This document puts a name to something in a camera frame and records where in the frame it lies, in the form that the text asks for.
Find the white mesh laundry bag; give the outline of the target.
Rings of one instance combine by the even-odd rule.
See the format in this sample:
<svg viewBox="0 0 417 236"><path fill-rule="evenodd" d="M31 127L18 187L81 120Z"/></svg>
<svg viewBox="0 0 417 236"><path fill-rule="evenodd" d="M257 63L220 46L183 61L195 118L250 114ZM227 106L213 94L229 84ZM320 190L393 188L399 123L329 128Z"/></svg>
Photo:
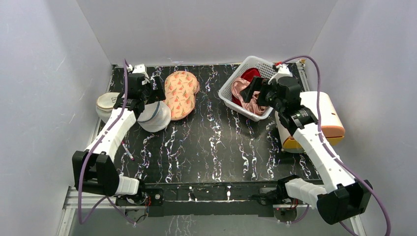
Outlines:
<svg viewBox="0 0 417 236"><path fill-rule="evenodd" d="M137 122L147 132L158 132L165 129L171 121L171 110L163 101L145 106Z"/></svg>

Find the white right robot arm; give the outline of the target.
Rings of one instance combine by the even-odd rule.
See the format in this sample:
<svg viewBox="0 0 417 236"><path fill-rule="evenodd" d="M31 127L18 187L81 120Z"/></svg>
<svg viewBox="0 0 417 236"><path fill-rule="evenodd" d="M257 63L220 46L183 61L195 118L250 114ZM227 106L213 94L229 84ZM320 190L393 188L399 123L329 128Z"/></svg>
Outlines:
<svg viewBox="0 0 417 236"><path fill-rule="evenodd" d="M317 168L324 186L320 187L292 175L278 181L280 202L301 200L317 208L330 225L365 212L371 197L368 183L361 183L339 164L339 157L321 132L316 113L302 103L300 84L292 77L265 79L255 77L240 94L245 102L258 92L257 104L274 108L279 122L301 145Z"/></svg>

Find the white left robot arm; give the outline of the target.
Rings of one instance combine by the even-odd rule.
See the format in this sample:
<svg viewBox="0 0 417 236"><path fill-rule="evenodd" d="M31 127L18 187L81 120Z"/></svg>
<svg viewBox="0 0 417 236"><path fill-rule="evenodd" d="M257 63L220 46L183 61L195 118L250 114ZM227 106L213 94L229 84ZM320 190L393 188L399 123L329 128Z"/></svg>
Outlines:
<svg viewBox="0 0 417 236"><path fill-rule="evenodd" d="M74 181L79 192L109 197L128 195L136 205L145 202L147 192L140 187L140 181L119 175L114 158L145 106L165 98L160 77L150 80L144 73L125 76L125 88L117 95L105 127L84 151L76 151L72 156Z"/></svg>

